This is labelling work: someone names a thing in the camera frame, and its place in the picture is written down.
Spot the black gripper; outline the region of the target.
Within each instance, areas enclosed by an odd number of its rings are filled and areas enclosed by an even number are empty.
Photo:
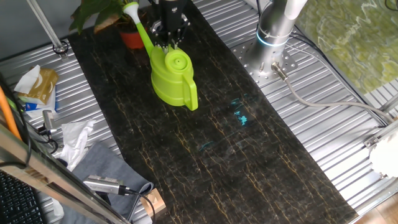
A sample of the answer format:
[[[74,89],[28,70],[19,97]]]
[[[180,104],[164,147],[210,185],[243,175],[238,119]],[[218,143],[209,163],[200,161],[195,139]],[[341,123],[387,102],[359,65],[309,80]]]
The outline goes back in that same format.
[[[189,20],[183,13],[187,0],[153,0],[150,2],[159,18],[150,28],[150,31],[155,35],[155,46],[165,54],[169,52],[169,46],[177,50],[187,27],[190,25]]]

